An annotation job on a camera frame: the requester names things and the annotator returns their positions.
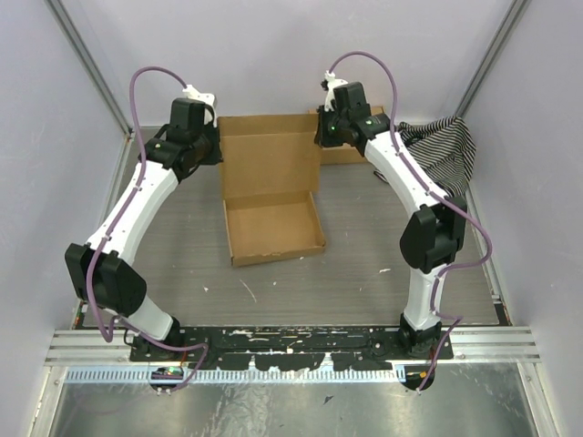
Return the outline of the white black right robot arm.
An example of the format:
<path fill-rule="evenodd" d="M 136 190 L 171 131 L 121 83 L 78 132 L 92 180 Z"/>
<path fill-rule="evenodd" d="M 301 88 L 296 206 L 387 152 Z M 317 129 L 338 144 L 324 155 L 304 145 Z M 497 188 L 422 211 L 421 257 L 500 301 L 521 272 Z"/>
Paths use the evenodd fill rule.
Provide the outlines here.
<path fill-rule="evenodd" d="M 452 198 L 451 208 L 445 205 L 447 193 L 416 163 L 391 119 L 373 114 L 361 83 L 327 76 L 322 89 L 315 144 L 354 147 L 384 176 L 408 216 L 399 248 L 410 282 L 398 339 L 407 357 L 421 359 L 441 337 L 442 271 L 464 245 L 467 205 L 461 197 Z"/>

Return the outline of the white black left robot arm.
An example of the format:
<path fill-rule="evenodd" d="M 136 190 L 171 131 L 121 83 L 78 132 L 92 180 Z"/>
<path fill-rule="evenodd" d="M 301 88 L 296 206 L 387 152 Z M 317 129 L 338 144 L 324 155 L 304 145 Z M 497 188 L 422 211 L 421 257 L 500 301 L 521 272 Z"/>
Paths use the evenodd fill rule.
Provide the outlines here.
<path fill-rule="evenodd" d="M 201 166 L 222 161 L 217 99 L 187 89 L 173 100 L 169 122 L 149 141 L 137 136 L 138 161 L 123 194 L 84 244 L 72 243 L 65 262 L 74 290 L 93 311 L 106 341 L 122 324 L 163 361 L 192 350 L 179 321 L 149 296 L 133 268 L 141 240 L 169 195 Z"/>

